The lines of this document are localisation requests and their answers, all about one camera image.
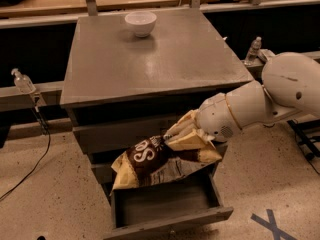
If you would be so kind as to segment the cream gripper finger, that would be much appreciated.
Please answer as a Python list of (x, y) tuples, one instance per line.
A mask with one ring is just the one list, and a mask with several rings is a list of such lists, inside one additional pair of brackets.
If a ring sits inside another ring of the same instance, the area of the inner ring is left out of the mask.
[(191, 132), (197, 132), (196, 123), (197, 110), (190, 110), (183, 115), (173, 126), (165, 133), (166, 137), (182, 137)]
[(194, 123), (173, 125), (163, 136), (165, 144), (173, 151), (193, 150), (205, 147), (214, 137)]

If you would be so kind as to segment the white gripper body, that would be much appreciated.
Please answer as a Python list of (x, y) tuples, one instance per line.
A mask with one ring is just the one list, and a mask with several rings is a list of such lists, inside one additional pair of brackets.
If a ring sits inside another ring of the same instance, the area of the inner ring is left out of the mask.
[(241, 132), (223, 93), (208, 98), (201, 104), (196, 113), (196, 123), (217, 142), (226, 142)]

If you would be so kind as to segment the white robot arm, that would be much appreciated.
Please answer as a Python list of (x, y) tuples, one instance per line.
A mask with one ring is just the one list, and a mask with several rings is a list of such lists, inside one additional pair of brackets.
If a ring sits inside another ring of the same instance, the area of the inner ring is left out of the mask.
[(296, 115), (320, 116), (320, 63), (299, 53), (271, 57), (260, 81), (218, 93), (187, 112), (164, 135), (175, 151), (225, 142), (256, 123), (274, 123)]

